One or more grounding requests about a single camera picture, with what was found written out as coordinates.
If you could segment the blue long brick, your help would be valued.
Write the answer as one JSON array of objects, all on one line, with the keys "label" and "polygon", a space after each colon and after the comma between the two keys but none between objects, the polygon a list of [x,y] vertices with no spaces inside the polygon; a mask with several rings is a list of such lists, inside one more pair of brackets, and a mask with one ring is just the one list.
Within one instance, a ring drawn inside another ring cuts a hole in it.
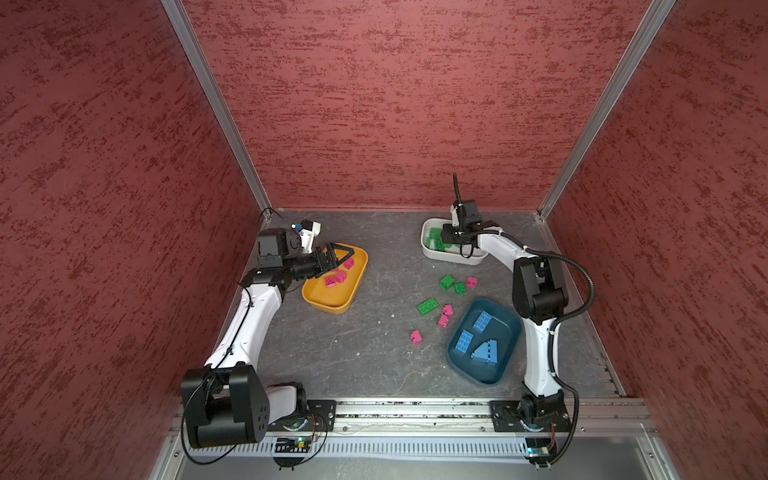
[{"label": "blue long brick", "polygon": [[472,343],[473,337],[474,335],[471,332],[462,330],[458,339],[456,340],[454,349],[462,355],[466,354]]},{"label": "blue long brick", "polygon": [[488,340],[484,343],[485,353],[484,360],[489,364],[496,364],[498,362],[498,344],[494,339]]},{"label": "blue long brick", "polygon": [[473,329],[478,333],[483,333],[492,322],[493,316],[487,311],[481,311],[473,324]]}]

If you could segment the blue long brick bottom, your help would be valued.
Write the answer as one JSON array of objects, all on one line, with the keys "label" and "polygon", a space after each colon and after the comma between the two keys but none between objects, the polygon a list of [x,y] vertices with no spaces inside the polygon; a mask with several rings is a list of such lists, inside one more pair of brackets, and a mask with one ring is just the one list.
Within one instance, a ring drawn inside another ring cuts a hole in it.
[{"label": "blue long brick bottom", "polygon": [[496,364],[498,362],[498,344],[494,339],[488,340],[484,343],[485,353],[484,360],[489,364]]}]

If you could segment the light blue square brick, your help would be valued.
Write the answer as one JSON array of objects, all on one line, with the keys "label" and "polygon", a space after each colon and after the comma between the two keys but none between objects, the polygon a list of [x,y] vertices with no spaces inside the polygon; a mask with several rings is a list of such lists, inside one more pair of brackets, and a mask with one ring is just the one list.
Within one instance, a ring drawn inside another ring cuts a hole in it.
[{"label": "light blue square brick", "polygon": [[489,355],[490,355],[489,343],[483,342],[473,351],[471,358],[474,360],[487,362]]}]

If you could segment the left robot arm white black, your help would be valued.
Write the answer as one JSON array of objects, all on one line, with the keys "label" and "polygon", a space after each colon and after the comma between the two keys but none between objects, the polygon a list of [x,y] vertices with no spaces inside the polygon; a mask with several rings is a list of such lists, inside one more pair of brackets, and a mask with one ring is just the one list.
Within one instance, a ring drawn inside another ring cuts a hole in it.
[{"label": "left robot arm white black", "polygon": [[299,382],[267,387],[257,364],[269,326],[289,287],[319,279],[352,260],[352,247],[315,245],[318,226],[270,228],[257,240],[257,263],[240,282],[234,318],[203,367],[181,382],[182,430],[194,449],[260,442],[275,423],[303,424],[309,416]]}]

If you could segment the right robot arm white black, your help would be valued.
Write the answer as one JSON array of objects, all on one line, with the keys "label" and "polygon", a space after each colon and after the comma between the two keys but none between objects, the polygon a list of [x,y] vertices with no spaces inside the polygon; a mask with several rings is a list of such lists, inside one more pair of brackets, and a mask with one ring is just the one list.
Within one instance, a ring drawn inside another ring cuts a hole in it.
[{"label": "right robot arm white black", "polygon": [[540,252],[493,225],[487,229],[441,227],[445,243],[478,248],[512,273],[512,304],[522,320],[526,346],[524,393],[518,404],[523,428],[540,432],[555,426],[572,429],[578,408],[565,404],[563,381],[557,366],[557,320],[568,305],[562,268],[551,255]]}]

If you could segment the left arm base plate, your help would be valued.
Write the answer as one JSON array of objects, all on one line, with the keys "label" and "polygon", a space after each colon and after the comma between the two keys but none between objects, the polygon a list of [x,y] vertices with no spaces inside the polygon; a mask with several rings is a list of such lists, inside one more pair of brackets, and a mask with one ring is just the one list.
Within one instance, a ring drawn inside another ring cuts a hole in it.
[{"label": "left arm base plate", "polygon": [[269,432],[325,433],[334,429],[338,402],[331,399],[310,399],[302,412],[281,418],[268,427]]}]

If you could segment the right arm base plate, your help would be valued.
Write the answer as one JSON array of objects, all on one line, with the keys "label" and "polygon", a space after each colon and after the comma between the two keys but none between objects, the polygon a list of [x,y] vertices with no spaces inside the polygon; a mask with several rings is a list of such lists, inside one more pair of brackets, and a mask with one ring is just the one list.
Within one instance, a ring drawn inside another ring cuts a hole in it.
[{"label": "right arm base plate", "polygon": [[534,398],[524,396],[521,400],[492,400],[489,402],[490,418],[494,431],[565,433],[572,426],[565,401],[556,396]]}]

